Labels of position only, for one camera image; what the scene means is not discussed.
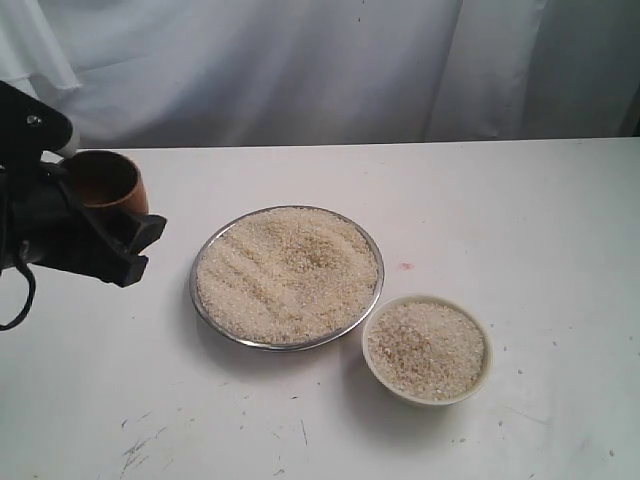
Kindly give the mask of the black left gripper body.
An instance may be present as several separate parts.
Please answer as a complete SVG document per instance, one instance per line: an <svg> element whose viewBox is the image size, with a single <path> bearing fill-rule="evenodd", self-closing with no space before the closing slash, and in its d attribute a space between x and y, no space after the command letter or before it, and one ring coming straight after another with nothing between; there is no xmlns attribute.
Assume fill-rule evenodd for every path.
<svg viewBox="0 0 640 480"><path fill-rule="evenodd" d="M44 162L28 177L1 173L1 268L19 261L127 287L139 282L148 264L136 257L84 256L88 221L64 170Z"/></svg>

